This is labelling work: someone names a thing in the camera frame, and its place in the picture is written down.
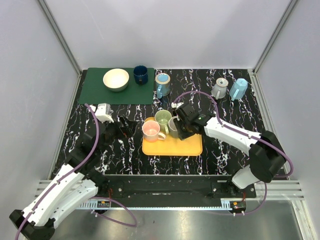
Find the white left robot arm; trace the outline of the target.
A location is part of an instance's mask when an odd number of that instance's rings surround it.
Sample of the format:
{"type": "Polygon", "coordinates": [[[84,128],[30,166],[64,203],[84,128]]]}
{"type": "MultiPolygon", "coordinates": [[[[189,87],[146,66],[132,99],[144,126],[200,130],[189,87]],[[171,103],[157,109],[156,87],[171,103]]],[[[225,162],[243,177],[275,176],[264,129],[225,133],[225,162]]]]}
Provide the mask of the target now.
{"type": "Polygon", "coordinates": [[[15,238],[49,240],[60,222],[79,205],[91,197],[109,194],[109,180],[95,169],[100,153],[114,140],[131,137],[136,125],[124,116],[115,122],[90,123],[43,192],[23,210],[10,214],[17,228],[15,238]]]}

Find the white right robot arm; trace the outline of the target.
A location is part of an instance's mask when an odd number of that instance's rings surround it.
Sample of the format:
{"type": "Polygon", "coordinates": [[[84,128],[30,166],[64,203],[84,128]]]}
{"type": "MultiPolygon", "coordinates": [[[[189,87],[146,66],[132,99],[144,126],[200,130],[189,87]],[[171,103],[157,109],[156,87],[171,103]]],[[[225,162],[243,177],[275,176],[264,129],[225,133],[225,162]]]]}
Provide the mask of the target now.
{"type": "Polygon", "coordinates": [[[156,141],[164,141],[173,124],[180,141],[198,134],[221,140],[241,150],[249,156],[250,163],[238,170],[227,185],[228,195],[239,198],[245,188],[257,182],[270,183],[289,157],[274,133],[247,131],[221,120],[218,116],[203,115],[189,104],[183,103],[175,108],[174,117],[169,120],[147,120],[142,125],[143,139],[156,149],[156,141]]]}

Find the grey faceted mug white inside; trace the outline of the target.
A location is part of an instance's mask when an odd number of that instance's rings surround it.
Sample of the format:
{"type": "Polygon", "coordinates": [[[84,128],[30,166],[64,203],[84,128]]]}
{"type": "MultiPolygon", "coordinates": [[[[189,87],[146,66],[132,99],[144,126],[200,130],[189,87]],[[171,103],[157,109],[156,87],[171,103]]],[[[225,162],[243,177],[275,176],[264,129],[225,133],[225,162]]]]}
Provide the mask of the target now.
{"type": "Polygon", "coordinates": [[[173,116],[169,122],[168,122],[168,129],[169,129],[169,135],[172,137],[172,138],[175,138],[175,139],[178,139],[179,138],[179,135],[178,135],[178,130],[176,128],[176,125],[174,123],[174,120],[177,119],[177,116],[173,116]]]}

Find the blue mug orange inside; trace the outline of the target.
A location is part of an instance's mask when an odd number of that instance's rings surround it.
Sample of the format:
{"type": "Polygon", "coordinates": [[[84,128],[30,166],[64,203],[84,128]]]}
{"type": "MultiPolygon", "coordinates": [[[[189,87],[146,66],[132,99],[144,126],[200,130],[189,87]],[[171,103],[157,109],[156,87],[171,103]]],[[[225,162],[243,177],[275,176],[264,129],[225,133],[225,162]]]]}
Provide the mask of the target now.
{"type": "Polygon", "coordinates": [[[167,73],[159,73],[155,77],[156,97],[161,99],[170,93],[171,77],[167,73]]]}

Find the light blue faceted mug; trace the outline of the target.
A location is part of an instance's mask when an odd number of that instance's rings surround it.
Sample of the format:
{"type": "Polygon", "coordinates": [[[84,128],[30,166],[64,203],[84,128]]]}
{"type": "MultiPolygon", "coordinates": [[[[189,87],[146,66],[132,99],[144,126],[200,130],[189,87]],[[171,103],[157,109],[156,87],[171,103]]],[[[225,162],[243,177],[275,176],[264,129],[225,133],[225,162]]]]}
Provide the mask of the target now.
{"type": "Polygon", "coordinates": [[[238,78],[232,85],[229,96],[231,101],[240,100],[246,93],[248,82],[244,78],[238,78]]]}

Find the pale grey-blue mug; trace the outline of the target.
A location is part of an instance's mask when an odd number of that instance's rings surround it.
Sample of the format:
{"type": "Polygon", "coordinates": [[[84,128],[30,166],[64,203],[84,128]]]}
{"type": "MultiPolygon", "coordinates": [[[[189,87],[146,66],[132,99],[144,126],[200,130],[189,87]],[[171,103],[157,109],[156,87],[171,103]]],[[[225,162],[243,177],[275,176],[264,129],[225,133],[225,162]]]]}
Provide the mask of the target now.
{"type": "Polygon", "coordinates": [[[222,99],[226,96],[227,89],[228,89],[228,80],[220,77],[216,80],[215,85],[211,90],[211,95],[216,99],[222,99]]]}

